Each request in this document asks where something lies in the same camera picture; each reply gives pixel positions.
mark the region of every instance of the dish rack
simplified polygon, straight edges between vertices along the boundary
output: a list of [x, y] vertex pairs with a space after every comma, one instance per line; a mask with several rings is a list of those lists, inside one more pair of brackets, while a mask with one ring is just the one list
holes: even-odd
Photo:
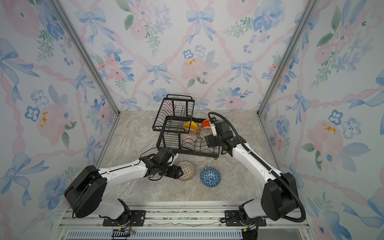
[[182, 133], [189, 133], [190, 124], [187, 129], [183, 128], [188, 121], [194, 121], [198, 125], [199, 131], [201, 130], [201, 123], [205, 119], [192, 117], [194, 104], [195, 100], [191, 96], [185, 95], [169, 94], [163, 99], [152, 126], [154, 131], [160, 131], [156, 147], [158, 149], [166, 147], [180, 154], [218, 158], [220, 147], [207, 147], [205, 139], [201, 138], [199, 133], [194, 142], [186, 142], [180, 137]]

